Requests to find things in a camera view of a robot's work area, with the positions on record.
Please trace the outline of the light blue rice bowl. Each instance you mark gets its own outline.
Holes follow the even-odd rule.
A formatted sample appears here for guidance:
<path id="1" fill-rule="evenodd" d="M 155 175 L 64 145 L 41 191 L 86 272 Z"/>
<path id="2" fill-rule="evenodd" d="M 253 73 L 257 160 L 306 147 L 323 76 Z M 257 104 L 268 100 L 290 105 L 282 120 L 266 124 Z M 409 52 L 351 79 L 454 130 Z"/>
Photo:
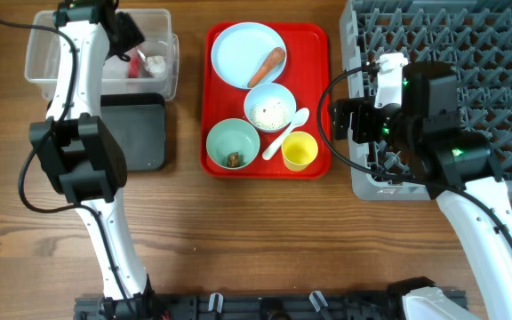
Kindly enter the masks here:
<path id="1" fill-rule="evenodd" d="M 285 128 L 285 126 L 279 130 L 274 131 L 268 131 L 263 130 L 259 127 L 257 127 L 255 124 L 252 123 L 252 121 L 249 119 L 250 112 L 252 110 L 252 107 L 261 101 L 269 100 L 269 99 L 275 99 L 275 100 L 282 100 L 291 108 L 291 116 L 288 123 L 291 122 L 294 114 L 296 113 L 296 100 L 291 93 L 290 90 L 288 90 L 286 87 L 284 87 L 281 84 L 276 83 L 267 83 L 267 84 L 259 84 L 252 88 L 248 94 L 246 95 L 244 99 L 244 113 L 246 115 L 246 118 L 248 121 L 255 126 L 258 130 L 262 132 L 278 132 Z"/>

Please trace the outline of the orange carrot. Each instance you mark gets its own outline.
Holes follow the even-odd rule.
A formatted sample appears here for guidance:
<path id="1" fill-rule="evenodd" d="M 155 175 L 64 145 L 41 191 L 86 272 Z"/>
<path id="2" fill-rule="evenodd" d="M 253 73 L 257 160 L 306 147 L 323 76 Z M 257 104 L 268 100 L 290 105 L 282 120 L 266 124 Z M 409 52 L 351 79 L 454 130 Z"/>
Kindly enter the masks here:
<path id="1" fill-rule="evenodd" d="M 260 81 L 264 79 L 275 67 L 283 62 L 285 59 L 285 50 L 282 47 L 276 47 L 273 49 L 269 55 L 264 59 L 260 68 L 257 72 L 252 76 L 250 81 L 247 84 L 248 88 L 255 87 Z"/>

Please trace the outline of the mint green bowl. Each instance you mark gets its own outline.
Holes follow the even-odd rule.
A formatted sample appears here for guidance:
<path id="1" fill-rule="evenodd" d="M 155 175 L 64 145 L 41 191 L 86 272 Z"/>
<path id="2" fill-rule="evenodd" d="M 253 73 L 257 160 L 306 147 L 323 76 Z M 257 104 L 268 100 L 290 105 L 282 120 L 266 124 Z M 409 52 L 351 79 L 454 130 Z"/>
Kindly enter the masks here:
<path id="1" fill-rule="evenodd" d="M 206 142 L 209 158 L 220 168 L 240 170 L 251 164 L 260 152 L 260 136 L 247 121 L 239 118 L 222 120 L 211 128 Z M 238 152 L 242 165 L 237 168 L 227 167 L 227 157 Z"/>

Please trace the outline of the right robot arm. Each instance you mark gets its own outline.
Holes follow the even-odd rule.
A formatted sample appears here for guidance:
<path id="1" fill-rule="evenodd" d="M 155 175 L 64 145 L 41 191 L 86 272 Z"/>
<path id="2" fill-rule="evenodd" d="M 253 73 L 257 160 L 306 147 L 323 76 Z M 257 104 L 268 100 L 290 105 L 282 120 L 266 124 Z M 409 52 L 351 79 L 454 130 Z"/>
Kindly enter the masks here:
<path id="1" fill-rule="evenodd" d="M 425 186 L 459 238 L 491 319 L 512 319 L 512 208 L 491 143 L 461 128 L 456 75 L 443 62 L 385 62 L 350 69 L 375 72 L 374 100 L 336 100 L 351 113 L 352 140 L 384 140 L 409 158 L 402 182 Z"/>

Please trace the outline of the yellow plastic cup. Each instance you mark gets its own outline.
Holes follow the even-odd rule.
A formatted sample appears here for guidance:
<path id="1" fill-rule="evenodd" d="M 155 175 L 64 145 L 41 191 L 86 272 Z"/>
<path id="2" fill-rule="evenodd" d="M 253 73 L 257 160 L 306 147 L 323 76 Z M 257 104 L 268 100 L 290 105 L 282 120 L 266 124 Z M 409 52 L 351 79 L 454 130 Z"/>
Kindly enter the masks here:
<path id="1" fill-rule="evenodd" d="M 291 132 L 281 145 L 284 165 L 293 172 L 306 169 L 318 155 L 316 139 L 307 132 Z"/>

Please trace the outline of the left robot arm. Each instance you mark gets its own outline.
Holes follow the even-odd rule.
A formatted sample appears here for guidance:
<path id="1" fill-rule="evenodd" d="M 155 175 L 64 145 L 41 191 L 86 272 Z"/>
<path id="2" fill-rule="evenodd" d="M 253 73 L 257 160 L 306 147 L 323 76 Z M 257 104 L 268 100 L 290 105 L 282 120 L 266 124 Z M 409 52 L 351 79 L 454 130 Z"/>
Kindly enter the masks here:
<path id="1" fill-rule="evenodd" d="M 101 119 L 105 61 L 142 42 L 116 1 L 64 1 L 53 14 L 60 36 L 57 84 L 45 120 L 29 127 L 53 189 L 85 224 L 100 264 L 103 297 L 94 312 L 106 319 L 154 316 L 155 294 L 134 249 L 124 214 L 127 166 Z"/>

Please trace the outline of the white tissue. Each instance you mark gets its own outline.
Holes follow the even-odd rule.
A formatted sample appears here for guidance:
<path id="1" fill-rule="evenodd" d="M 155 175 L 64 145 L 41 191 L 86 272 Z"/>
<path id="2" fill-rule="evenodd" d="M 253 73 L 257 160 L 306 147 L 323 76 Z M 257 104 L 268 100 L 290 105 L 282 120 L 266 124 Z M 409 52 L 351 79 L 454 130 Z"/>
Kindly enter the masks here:
<path id="1" fill-rule="evenodd" d="M 145 69 L 153 77 L 162 77 L 167 69 L 163 56 L 148 56 L 145 61 Z"/>

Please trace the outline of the red snack wrapper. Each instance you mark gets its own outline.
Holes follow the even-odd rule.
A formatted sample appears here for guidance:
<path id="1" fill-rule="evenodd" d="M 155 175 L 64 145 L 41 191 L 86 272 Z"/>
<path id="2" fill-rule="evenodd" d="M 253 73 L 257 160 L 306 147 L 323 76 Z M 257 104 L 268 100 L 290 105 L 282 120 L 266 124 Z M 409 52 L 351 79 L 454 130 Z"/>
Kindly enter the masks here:
<path id="1" fill-rule="evenodd" d="M 131 60 L 129 62 L 128 77 L 139 78 L 141 65 L 142 59 L 139 56 L 131 57 Z"/>

